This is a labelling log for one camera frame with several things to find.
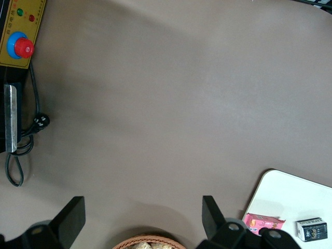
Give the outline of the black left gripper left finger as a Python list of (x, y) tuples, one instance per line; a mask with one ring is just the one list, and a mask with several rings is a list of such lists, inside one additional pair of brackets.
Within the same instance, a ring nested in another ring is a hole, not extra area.
[(75, 196), (48, 224), (32, 226), (10, 241), (1, 236), (1, 248), (71, 248), (85, 223), (85, 198)]

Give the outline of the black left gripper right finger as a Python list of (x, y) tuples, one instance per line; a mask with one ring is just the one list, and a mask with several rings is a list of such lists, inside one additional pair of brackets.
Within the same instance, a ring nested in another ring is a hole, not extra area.
[(198, 249), (209, 248), (300, 248), (285, 231), (263, 228), (259, 235), (252, 233), (243, 221), (224, 218), (212, 196), (202, 197), (202, 224), (207, 239)]

